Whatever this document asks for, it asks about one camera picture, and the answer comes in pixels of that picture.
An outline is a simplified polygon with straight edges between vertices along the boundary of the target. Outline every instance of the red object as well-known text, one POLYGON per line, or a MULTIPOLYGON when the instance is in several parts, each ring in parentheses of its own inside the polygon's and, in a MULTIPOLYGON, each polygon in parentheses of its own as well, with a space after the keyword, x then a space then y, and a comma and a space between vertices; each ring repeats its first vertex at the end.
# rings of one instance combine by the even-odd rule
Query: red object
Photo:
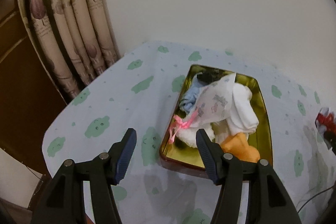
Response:
POLYGON ((334 123, 334 114, 329 113, 327 116, 319 113, 316 117, 316 120, 321 124, 326 126, 326 131, 331 131, 336 135, 336 124, 334 123))

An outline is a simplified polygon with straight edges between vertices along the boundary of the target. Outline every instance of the curtain fold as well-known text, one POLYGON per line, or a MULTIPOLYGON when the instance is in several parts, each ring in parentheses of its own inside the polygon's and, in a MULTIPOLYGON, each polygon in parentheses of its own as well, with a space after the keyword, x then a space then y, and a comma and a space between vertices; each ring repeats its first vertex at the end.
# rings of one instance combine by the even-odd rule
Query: curtain fold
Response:
POLYGON ((89 85, 92 82, 88 71, 85 69, 82 60, 78 54, 78 51, 72 40, 68 24, 64 15, 64 10, 61 0, 51 0, 51 7, 53 10, 53 15, 56 21, 56 25, 63 41, 67 54, 69 55, 73 66, 75 67, 78 75, 80 76, 82 82, 85 85, 89 85))
POLYGON ((109 27, 106 21, 102 0, 86 0, 91 16, 92 24, 108 67, 117 61, 117 54, 114 49, 109 27))
POLYGON ((34 29, 47 62, 65 92, 71 98, 75 98, 80 92, 78 83, 58 47, 43 0, 29 0, 29 8, 34 29))
POLYGON ((62 0, 62 7, 64 10, 64 15, 69 27, 69 31, 72 37, 72 40, 76 46, 76 49, 78 51, 78 54, 81 57, 81 60, 84 64, 85 69, 87 70, 88 74, 90 75, 91 79, 94 80, 96 78, 95 71, 93 69, 93 66, 91 64, 90 58, 87 54, 87 49, 84 45, 83 39, 81 37, 81 34, 79 32, 76 18, 74 11, 72 9, 71 1, 70 0, 62 0))
POLYGON ((17 1, 34 49, 67 102, 118 60, 102 0, 17 1))
POLYGON ((106 69, 103 56, 96 38, 95 30, 92 26, 90 13, 86 4, 86 0, 71 0, 73 11, 75 13, 76 21, 79 31, 88 54, 91 57, 91 62, 98 75, 102 74, 106 69))

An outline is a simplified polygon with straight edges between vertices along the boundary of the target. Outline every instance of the black cable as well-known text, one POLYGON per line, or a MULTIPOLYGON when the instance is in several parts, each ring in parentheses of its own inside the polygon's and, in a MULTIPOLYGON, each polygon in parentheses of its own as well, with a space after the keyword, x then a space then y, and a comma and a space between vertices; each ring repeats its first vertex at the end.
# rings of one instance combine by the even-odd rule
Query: black cable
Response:
POLYGON ((39 178, 33 171, 31 171, 29 168, 28 168, 28 166, 27 165, 25 165, 25 167, 27 167, 27 169, 35 176, 35 177, 37 177, 39 180, 41 179, 41 178, 39 178))
POLYGON ((335 185, 333 185, 333 186, 331 186, 331 187, 329 187, 329 188, 323 190, 322 192, 317 193, 316 195, 314 195, 313 197, 311 197, 310 199, 308 199, 308 200, 301 206, 301 208, 297 211, 297 213, 299 213, 299 212, 302 210, 302 208, 303 208, 309 201, 311 201, 313 198, 316 198, 318 195, 323 194, 323 193, 325 193, 326 191, 329 191, 329 190, 333 189, 334 187, 335 187, 335 185))

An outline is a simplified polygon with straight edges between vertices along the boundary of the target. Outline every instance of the metal screw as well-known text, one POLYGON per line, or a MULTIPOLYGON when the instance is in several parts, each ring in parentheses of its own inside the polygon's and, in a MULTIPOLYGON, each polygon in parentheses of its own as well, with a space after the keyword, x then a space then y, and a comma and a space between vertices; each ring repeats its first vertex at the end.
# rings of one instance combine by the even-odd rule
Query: metal screw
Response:
POLYGON ((263 165, 263 166, 267 166, 268 165, 268 161, 265 160, 265 159, 261 159, 260 160, 260 164, 263 165))
POLYGON ((227 159, 227 160, 231 160, 233 158, 233 155, 230 154, 230 153, 225 153, 224 158, 227 159))
POLYGON ((101 160, 105 160, 105 159, 107 159, 109 157, 109 153, 106 153, 106 152, 103 152, 103 153, 101 153, 100 155, 99 155, 99 158, 101 159, 101 160))
POLYGON ((66 167, 71 166, 72 163, 73 163, 72 160, 65 160, 65 161, 64 161, 64 165, 65 165, 66 167))

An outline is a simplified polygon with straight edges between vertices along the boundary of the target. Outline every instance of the table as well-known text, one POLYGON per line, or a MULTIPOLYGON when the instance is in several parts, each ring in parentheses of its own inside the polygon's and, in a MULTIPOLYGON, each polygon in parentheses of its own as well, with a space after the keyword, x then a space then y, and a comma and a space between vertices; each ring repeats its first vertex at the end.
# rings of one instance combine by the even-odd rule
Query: table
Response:
MULTIPOLYGON (((254 64, 230 50, 217 52, 170 42, 145 43, 125 55, 63 110, 43 140, 50 174, 54 176, 66 159, 87 161, 108 151, 132 127, 138 142, 125 179, 112 188, 123 223, 210 223, 220 187, 158 164, 159 145, 192 64, 258 80, 271 126, 273 167, 297 209, 333 185, 335 155, 327 150, 314 125, 323 105, 318 91, 301 86, 275 67, 254 64), (144 143, 145 138, 152 141, 144 143)), ((244 184, 239 223, 245 223, 247 190, 244 184)), ((306 205, 300 212, 304 224, 314 222, 330 194, 306 205)), ((86 213, 94 220, 89 183, 84 184, 84 197, 86 213)))

